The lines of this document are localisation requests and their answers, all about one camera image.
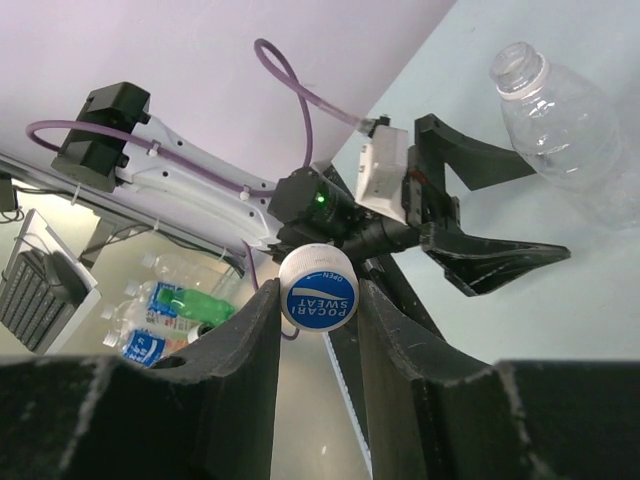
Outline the white bottle cap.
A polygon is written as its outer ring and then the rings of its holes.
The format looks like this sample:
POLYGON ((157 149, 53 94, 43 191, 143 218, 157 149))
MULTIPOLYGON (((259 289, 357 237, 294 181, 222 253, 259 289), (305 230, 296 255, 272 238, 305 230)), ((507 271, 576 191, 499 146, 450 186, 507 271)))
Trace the white bottle cap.
POLYGON ((359 281, 350 259, 320 243, 294 249, 279 268, 280 304, 296 328, 329 332, 345 325, 357 311, 359 281))

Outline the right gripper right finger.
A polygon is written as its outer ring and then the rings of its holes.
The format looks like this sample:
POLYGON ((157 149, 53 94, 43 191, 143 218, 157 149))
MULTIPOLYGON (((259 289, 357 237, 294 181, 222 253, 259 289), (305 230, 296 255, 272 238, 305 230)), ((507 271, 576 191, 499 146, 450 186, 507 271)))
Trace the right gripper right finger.
POLYGON ((479 361, 372 282, 358 309, 377 479, 635 479, 635 361, 479 361))

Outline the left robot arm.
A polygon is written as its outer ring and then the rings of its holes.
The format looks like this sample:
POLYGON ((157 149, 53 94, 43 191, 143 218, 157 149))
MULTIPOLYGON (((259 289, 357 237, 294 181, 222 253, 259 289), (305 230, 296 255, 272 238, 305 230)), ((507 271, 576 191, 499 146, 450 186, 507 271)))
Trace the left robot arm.
POLYGON ((377 119, 349 192, 329 167, 264 181, 185 141, 149 114, 149 103, 149 93, 128 82, 92 91, 77 119, 60 123, 67 135, 54 150, 53 168, 105 193, 168 193, 276 261, 309 243, 331 244, 357 264, 418 247, 470 297, 570 255, 564 246, 462 230, 447 170, 479 190, 532 169, 516 152, 469 138, 434 115, 418 119, 412 131, 377 119))

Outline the tall clear bottle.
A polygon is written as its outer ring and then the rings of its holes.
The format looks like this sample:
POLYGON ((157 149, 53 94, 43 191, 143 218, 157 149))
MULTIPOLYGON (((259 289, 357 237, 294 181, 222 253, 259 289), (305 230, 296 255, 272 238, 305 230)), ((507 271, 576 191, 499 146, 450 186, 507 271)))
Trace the tall clear bottle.
POLYGON ((639 152, 607 95, 526 42, 503 48, 490 76, 514 150, 587 220, 639 225, 639 152))

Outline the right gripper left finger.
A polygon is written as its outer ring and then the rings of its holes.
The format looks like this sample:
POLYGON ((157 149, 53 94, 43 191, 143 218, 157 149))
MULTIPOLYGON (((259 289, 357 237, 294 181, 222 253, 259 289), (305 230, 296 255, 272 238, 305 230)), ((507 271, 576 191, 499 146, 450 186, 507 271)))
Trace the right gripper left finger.
POLYGON ((150 368, 119 357, 1 363, 5 479, 266 479, 280 285, 150 368))

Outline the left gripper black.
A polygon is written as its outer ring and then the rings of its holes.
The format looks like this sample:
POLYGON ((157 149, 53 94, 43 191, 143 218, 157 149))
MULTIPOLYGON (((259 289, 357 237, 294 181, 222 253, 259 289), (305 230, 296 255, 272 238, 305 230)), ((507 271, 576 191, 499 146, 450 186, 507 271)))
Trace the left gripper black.
POLYGON ((571 257, 570 250, 560 245, 463 233, 459 200, 446 190, 445 166, 471 191, 535 175, 515 151, 468 137, 434 114, 414 122, 414 141, 402 184, 405 225, 397 233, 417 235, 423 225, 422 251, 464 295, 489 294, 537 268, 571 257))

